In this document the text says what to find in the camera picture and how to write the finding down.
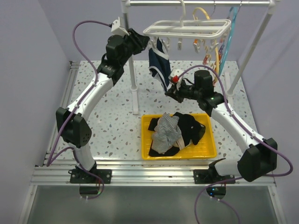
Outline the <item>navy blue underwear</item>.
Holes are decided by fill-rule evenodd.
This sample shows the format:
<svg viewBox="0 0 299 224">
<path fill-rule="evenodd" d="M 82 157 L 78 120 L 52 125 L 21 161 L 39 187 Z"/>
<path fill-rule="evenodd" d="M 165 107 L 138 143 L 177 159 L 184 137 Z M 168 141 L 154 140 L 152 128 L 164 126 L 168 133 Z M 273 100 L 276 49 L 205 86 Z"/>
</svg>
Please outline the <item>navy blue underwear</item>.
<svg viewBox="0 0 299 224">
<path fill-rule="evenodd" d="M 164 92 L 167 92 L 171 87 L 171 66 L 166 43 L 160 38 L 156 39 L 155 45 L 151 44 L 149 47 L 149 71 L 161 83 Z"/>
</svg>

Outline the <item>yellow round clip hanger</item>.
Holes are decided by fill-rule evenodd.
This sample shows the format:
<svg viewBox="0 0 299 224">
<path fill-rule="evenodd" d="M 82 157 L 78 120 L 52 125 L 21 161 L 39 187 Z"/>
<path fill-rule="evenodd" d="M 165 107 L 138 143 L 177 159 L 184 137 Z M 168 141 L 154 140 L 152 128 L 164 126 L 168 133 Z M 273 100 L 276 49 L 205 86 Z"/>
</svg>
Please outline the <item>yellow round clip hanger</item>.
<svg viewBox="0 0 299 224">
<path fill-rule="evenodd" d="M 196 7 L 193 10 L 192 16 L 194 18 L 194 20 L 198 20 L 198 16 L 196 15 L 197 11 L 201 11 L 203 13 L 203 15 L 206 17 L 207 20 L 210 20 L 210 16 L 209 14 L 201 7 Z M 211 43 L 209 46 L 206 45 L 206 40 L 205 39 L 195 39 L 193 41 L 193 47 L 196 53 L 199 53 L 200 47 L 201 45 L 203 45 L 205 51 L 206 51 L 206 56 L 203 60 L 203 64 L 204 65 L 209 65 L 212 69 L 214 69 L 216 71 L 216 73 L 219 73 L 219 69 L 220 69 L 220 60 L 219 60 L 219 51 L 218 51 L 218 42 L 216 39 L 211 40 Z M 215 55 L 215 62 L 211 63 L 211 53 L 214 51 L 214 55 Z"/>
</svg>

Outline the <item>black underwear beige waistband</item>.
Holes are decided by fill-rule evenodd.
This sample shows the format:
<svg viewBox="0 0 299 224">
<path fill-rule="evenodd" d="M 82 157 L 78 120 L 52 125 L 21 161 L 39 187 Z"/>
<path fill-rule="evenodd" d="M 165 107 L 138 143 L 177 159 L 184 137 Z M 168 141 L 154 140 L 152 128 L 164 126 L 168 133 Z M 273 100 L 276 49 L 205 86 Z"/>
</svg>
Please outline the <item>black underwear beige waistband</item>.
<svg viewBox="0 0 299 224">
<path fill-rule="evenodd" d="M 206 127 L 190 114 L 176 112 L 173 116 L 179 117 L 178 127 L 182 135 L 182 137 L 176 141 L 175 146 L 182 150 L 191 144 L 197 145 L 204 136 Z"/>
</svg>

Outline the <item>blue round clip hanger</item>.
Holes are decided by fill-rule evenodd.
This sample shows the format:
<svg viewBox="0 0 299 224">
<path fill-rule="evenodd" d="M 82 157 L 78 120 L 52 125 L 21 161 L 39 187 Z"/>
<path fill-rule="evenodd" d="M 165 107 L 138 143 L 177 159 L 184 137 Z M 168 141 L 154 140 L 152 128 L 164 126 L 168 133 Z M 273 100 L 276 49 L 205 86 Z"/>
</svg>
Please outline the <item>blue round clip hanger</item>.
<svg viewBox="0 0 299 224">
<path fill-rule="evenodd" d="M 228 30 L 228 35 L 226 36 L 226 39 L 221 46 L 222 51 L 221 51 L 221 53 L 219 53 L 219 55 L 221 56 L 219 75 L 222 73 L 222 71 L 224 69 L 224 65 L 225 65 L 229 50 L 230 50 L 232 37 L 233 37 L 234 31 L 235 31 L 235 20 L 236 20 L 237 14 L 238 14 L 237 8 L 231 7 L 229 10 L 228 17 L 227 17 L 227 19 L 229 19 L 231 21 L 231 27 L 230 27 L 230 30 Z"/>
</svg>

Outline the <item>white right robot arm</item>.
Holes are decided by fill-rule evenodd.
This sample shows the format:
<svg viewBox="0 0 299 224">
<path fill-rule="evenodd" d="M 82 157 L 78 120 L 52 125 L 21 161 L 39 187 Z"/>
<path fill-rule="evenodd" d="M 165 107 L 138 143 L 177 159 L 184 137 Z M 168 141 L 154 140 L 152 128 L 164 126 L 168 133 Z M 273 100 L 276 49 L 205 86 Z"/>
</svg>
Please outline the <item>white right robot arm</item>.
<svg viewBox="0 0 299 224">
<path fill-rule="evenodd" d="M 179 103 L 184 99 L 197 101 L 200 109 L 222 125 L 242 151 L 237 161 L 223 158 L 210 163 L 206 171 L 208 182 L 219 183 L 230 175 L 252 182 L 276 169 L 276 141 L 265 139 L 233 111 L 226 98 L 214 91 L 213 77 L 209 71 L 196 71 L 193 84 L 187 84 L 184 80 L 172 84 L 165 95 Z"/>
</svg>

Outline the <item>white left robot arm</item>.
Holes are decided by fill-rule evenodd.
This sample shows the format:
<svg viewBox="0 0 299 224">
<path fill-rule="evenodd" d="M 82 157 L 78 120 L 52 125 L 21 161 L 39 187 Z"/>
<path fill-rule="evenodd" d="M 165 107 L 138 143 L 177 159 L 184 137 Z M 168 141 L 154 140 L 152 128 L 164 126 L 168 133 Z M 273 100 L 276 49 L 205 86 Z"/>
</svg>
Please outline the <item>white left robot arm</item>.
<svg viewBox="0 0 299 224">
<path fill-rule="evenodd" d="M 125 35 L 108 38 L 106 53 L 95 71 L 95 77 L 79 98 L 67 108 L 58 108 L 56 121 L 58 135 L 72 149 L 76 166 L 69 170 L 70 183 L 91 184 L 111 182 L 110 169 L 97 169 L 88 142 L 92 136 L 87 121 L 101 98 L 112 89 L 124 73 L 124 65 L 132 55 L 144 51 L 150 38 L 129 29 Z"/>
</svg>

